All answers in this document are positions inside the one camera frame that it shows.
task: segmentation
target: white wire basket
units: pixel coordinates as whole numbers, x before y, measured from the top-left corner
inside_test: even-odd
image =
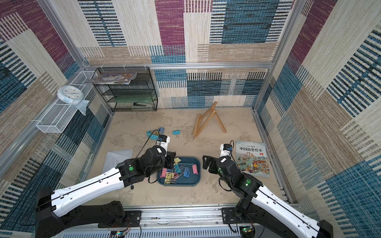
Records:
[[[70,84],[83,93],[83,99],[86,98],[90,90],[93,88],[92,83],[85,83],[91,78],[94,71],[84,70]],[[65,103],[59,99],[50,107],[41,120],[37,123],[37,128],[43,133],[62,133],[74,114],[78,110],[76,107],[70,107],[71,104]]]

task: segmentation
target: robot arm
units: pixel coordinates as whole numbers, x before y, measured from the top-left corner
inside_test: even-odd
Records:
[[[236,216],[259,223],[281,237],[333,238],[332,225],[303,215],[275,196],[261,181],[243,173],[231,160],[232,146],[223,144],[219,158],[203,156],[203,168],[218,174],[231,190],[241,198]]]
[[[128,159],[115,168],[82,183],[56,190],[39,190],[36,206],[36,237],[49,238],[62,230],[89,223],[118,227],[124,222],[119,201],[101,206],[81,206],[102,194],[143,181],[160,169],[173,166],[175,152],[167,152],[170,138],[160,135],[156,145],[140,158]]]
[[[107,192],[141,182],[160,169],[172,168],[176,153],[167,152],[170,138],[159,136],[157,144],[136,159],[80,184],[51,190],[41,188],[36,207],[36,237],[49,238],[62,230],[83,224],[103,223],[120,227],[125,222],[119,201],[99,206],[81,204]],[[203,156],[203,168],[218,174],[241,198],[235,207],[238,220],[259,223],[281,237],[333,238],[332,225],[309,218],[275,196],[261,181],[244,174],[231,160],[231,145],[221,145],[219,158]]]

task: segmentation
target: black wire rack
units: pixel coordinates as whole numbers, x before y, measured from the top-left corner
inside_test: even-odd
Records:
[[[93,77],[111,73],[137,73],[128,85],[94,84],[113,112],[157,111],[157,93],[148,67],[102,67],[95,70]],[[146,96],[141,98],[149,100],[144,103],[152,107],[139,107],[138,99],[136,102],[121,102],[119,99],[123,96]]]

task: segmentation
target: blue tray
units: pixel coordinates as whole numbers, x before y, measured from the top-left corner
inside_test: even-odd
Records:
[[[195,157],[179,157],[179,159],[181,159],[181,162],[179,163],[180,164],[187,164],[185,166],[189,167],[190,168],[190,175],[189,175],[189,178],[187,177],[184,177],[184,175],[181,175],[180,177],[177,178],[177,184],[165,184],[164,183],[164,180],[165,180],[165,177],[163,178],[159,178],[162,171],[160,170],[159,172],[157,172],[156,174],[156,178],[159,178],[157,180],[158,183],[160,183],[161,185],[164,185],[164,186],[178,186],[178,187],[193,187],[193,186],[196,186],[199,181],[200,181],[200,178],[201,178],[201,163],[200,161],[195,158]],[[193,169],[192,169],[192,165],[197,165],[197,172],[199,174],[194,174],[193,173]]]

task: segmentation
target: pink binder clip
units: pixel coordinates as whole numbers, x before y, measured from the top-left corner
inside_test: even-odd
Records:
[[[160,175],[160,178],[164,178],[166,175],[166,168],[163,168],[162,174]]]
[[[177,179],[178,177],[180,177],[181,174],[178,174],[178,173],[174,173],[174,179]]]
[[[194,173],[194,174],[199,174],[199,173],[197,172],[197,165],[192,165],[192,168],[193,168],[193,173]]]

